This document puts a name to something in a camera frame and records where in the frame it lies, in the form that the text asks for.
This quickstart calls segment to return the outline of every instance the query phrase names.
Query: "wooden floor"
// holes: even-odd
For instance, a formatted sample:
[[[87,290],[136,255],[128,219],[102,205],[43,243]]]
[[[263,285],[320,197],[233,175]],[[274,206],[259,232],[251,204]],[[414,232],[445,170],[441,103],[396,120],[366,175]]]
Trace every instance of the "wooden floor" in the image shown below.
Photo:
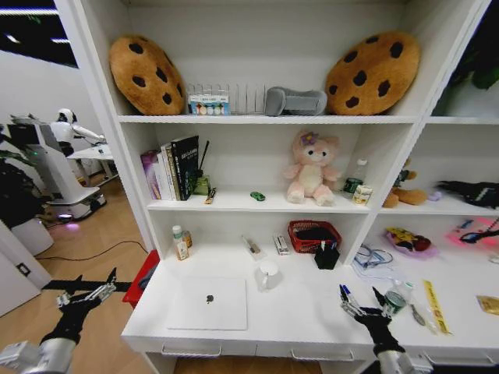
[[[55,244],[39,256],[85,258],[117,242],[142,242],[121,182],[115,179],[102,187],[108,204],[92,217],[77,224],[53,227]],[[113,267],[118,281],[132,281],[146,258],[137,244],[122,244],[96,259],[83,262],[41,260],[54,279],[74,279],[83,274],[89,281],[104,281]],[[60,291],[42,291],[40,296],[0,318],[0,349],[7,344],[29,340],[39,343],[57,323],[60,312],[55,297]],[[73,355],[73,374],[149,374],[140,355],[131,351],[120,334],[132,313],[114,293],[90,312],[80,344]],[[10,371],[0,368],[0,374]],[[280,358],[219,358],[217,360],[178,360],[175,374],[319,374],[316,364],[303,364]]]

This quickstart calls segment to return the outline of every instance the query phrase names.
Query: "cookie pillow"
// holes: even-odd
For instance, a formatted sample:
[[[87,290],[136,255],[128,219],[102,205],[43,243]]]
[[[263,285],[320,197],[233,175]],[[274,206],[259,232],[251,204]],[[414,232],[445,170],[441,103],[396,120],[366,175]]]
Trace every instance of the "cookie pillow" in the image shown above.
[[[111,46],[109,64],[116,86],[144,115],[179,115],[184,89],[179,72],[152,40],[120,37]]]
[[[377,115],[399,101],[416,76],[419,45],[400,31],[358,43],[327,75],[327,109],[335,115]]]

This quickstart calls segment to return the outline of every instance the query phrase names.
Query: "pink teddy bear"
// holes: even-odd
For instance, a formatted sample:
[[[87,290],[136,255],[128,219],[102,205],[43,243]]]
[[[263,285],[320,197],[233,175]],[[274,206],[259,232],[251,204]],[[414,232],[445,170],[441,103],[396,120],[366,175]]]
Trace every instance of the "pink teddy bear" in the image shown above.
[[[313,197],[317,205],[333,204],[333,192],[324,179],[334,182],[341,173],[328,166],[338,152],[339,139],[319,138],[319,134],[302,131],[293,141],[292,150],[296,164],[286,168],[284,176],[294,179],[288,189],[290,203],[303,203],[306,197]]]

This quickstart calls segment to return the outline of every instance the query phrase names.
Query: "book spine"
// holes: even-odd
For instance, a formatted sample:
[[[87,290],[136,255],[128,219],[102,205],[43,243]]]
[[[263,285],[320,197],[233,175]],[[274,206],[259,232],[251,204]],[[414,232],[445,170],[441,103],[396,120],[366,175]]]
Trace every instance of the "book spine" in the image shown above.
[[[175,162],[173,161],[172,148],[166,149],[166,154],[168,155],[168,165],[170,166],[170,173],[172,174],[173,188],[175,190],[175,198],[180,201],[180,188],[179,180],[177,179],[177,171],[175,169]]]
[[[154,164],[154,171],[156,172],[157,185],[159,186],[161,199],[171,200],[172,195],[170,194],[170,188],[168,187],[165,163],[163,162],[163,155],[161,153],[157,154],[157,164]]]
[[[180,199],[182,201],[186,201],[186,191],[184,188],[184,180],[182,177],[182,172],[180,170],[180,162],[179,155],[177,154],[177,144],[172,143],[172,155],[173,155],[173,163],[175,164],[175,169],[177,171],[177,181],[179,183],[179,191],[180,191]]]
[[[167,146],[161,146],[161,154],[163,155],[163,163],[165,164],[166,170],[166,180],[168,182],[168,189],[170,190],[170,196],[173,201],[177,201],[177,196],[175,195],[175,186],[173,184],[172,170],[170,169],[170,164],[168,162]]]
[[[154,173],[153,160],[151,159],[151,155],[144,154],[140,157],[140,160],[142,161],[142,167],[146,176],[146,182],[149,186],[150,197],[152,199],[159,200],[161,198],[161,195],[157,187],[157,179]]]

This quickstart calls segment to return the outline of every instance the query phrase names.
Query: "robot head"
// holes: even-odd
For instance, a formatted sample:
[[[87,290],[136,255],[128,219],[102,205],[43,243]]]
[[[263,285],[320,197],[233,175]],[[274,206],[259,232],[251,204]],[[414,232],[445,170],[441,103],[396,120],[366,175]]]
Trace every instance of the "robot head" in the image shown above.
[[[68,122],[69,124],[73,124],[77,121],[76,115],[73,113],[71,109],[62,108],[58,111],[58,122]]]

